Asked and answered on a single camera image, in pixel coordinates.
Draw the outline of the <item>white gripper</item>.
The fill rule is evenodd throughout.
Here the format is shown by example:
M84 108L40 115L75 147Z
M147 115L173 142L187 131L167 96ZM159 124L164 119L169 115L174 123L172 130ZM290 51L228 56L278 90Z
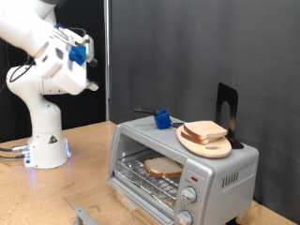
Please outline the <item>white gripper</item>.
M87 82L86 47L50 44L38 58L38 75L50 79L64 92L79 95L85 87L98 90L96 82Z

